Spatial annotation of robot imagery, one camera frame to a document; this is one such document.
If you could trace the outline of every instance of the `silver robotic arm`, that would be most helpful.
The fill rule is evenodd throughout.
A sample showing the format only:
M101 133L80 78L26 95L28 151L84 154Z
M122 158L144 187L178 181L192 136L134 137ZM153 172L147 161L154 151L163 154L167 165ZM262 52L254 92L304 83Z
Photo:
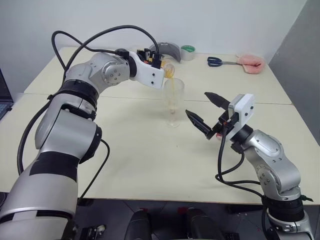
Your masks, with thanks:
M254 167L264 193L262 204L271 224L265 231L267 239L314 240L302 203L311 199L301 195L298 169L288 160L276 138L246 125L254 112L254 96L240 94L229 102L215 93L206 92L205 95L225 110L219 122L211 129L195 113L186 110L186 114L207 139L216 133L225 133L223 137L233 142L232 149L244 154Z
M38 155L1 208L0 240L73 239L77 167L93 157L102 137L94 122L98 97L128 79L161 88L164 70L134 52L128 59L100 52L69 69L36 130Z

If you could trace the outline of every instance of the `scissors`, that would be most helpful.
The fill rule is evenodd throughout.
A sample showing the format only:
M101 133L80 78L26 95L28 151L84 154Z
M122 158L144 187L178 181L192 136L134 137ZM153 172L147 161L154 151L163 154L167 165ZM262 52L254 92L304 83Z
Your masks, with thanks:
M222 64L228 64L228 65L240 65L237 62L234 61L222 61L220 58L209 56L208 59L208 66L209 67L220 67Z

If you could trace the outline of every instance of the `black cable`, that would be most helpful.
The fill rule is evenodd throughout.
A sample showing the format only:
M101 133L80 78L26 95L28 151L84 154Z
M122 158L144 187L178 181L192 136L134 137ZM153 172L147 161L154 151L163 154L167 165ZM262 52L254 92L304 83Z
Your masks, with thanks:
M244 158L245 158L244 153L241 153L240 162L237 165L235 165L234 167L232 167L232 168L230 168L230 169L228 169L228 170L226 170L226 171L224 171L222 173L222 170L221 170L221 168L222 168L222 156L223 156L223 151L224 151L224 147L225 147L225 143L226 143L227 132L228 132L228 128L224 127L222 129L222 140L221 140L221 145L220 145L219 154L218 154L218 167L217 167L218 168L218 174L215 175L215 179L217 179L220 183L226 184L226 185L228 185L230 187L233 187L233 188L242 189L242 190L254 193L254 194L258 195L260 198L262 198L263 195L260 194L259 192L255 191L255 190L252 190L252 189L247 188L247 187L235 185L235 184L260 184L257 181L252 181L252 180L225 181L223 179L223 175L224 174L230 173L230 172L234 171L235 169L237 169L238 167L240 167L240 165L243 163Z
M103 139L101 139L101 142L105 144L108 153L106 154L106 157L103 161L103 163L101 164L100 168L98 169L98 171L96 172L96 174L94 175L94 177L92 178L91 182L89 183L89 185L86 187L86 189L84 190L84 192L81 194L81 196L79 197L78 201L77 201L77 205L79 205L79 203L82 201L82 199L84 198L84 196L86 195L86 193L88 192L88 190L90 189L91 185L94 183L94 181L96 180L96 178L98 177L99 173L101 172L102 168L104 167L104 165L106 164L109 155L110 155L110 146L108 145L108 143L106 141L104 141Z
M24 147L26 144L26 140L28 137L28 134L32 128L32 126L35 124L35 122L37 121L37 119L41 116L41 114L44 113L44 111L49 107L51 101L48 101L34 116L33 118L30 120L30 122L28 123L28 125L26 126L20 143L19 143L19 147L18 147L18 153L16 156L16 164L17 164L17 168L18 168L18 174L20 175L23 171L24 171L24 165L23 165L23 154L24 154Z
M81 49L83 49L86 45L91 43L96 38L98 38L98 37L100 37L100 36L102 36L104 34L111 33L113 31L120 30L120 29L135 29L135 30L138 30L138 31L144 33L145 35L147 35L152 40L152 42L153 42L153 44L155 46L156 53L159 54L159 46L158 46L156 40L150 35L150 33L148 33L146 30L142 29L141 27L134 26L134 25L120 25L120 26L111 27L109 29L101 31L101 32L95 34L94 36L90 37L87 41L85 41L84 43L82 43L78 47L78 49L73 53L73 55L71 56L71 58L69 59L68 63L65 66L65 70L64 70L64 74L63 74L63 82L65 81L66 73L67 73L68 69L70 68L72 62L75 60L76 56L81 51Z
M233 172L234 170L236 170L237 168L239 168L242 165L244 160L245 160L245 154L242 152L240 161L235 166L229 168L228 170L223 171L221 173L221 175L225 175L225 174ZM219 179L219 174L216 174L214 177L215 177L215 179ZM257 184L257 185L260 185L259 181L253 181L253 180L225 181L223 179L223 182L227 183L227 184Z
M74 41L76 41L78 44L82 45L83 43L81 41L79 41L78 39L76 39L74 36L72 36L71 34L65 32L65 31L55 31L54 33L52 33L52 36L51 36L51 44L52 44L52 48L53 48L53 51L56 55L56 57L58 58L61 66L63 67L63 70L66 69L66 65L64 63L64 61L62 60L59 52L58 52L58 49L57 49L57 46L56 46L56 36L58 34L62 34L62 35L66 35L68 36L69 38L73 39ZM94 53L108 53L108 54L115 54L116 52L115 51L112 51L112 50L106 50L106 49L93 49L93 48L90 48L88 46L85 46L84 47L85 49L91 51L91 52L94 52Z

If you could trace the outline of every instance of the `blue scissor handle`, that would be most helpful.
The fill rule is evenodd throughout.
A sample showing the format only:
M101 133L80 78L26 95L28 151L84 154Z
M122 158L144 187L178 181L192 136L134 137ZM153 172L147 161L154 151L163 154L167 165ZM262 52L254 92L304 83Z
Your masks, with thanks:
M209 56L207 61L209 67L220 67L223 64L220 58L214 56Z

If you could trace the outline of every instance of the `gray wall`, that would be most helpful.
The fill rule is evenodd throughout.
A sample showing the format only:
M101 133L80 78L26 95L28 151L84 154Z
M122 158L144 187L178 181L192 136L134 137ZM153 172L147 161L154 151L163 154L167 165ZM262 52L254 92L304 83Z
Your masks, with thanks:
M270 67L320 145L320 0L306 2Z

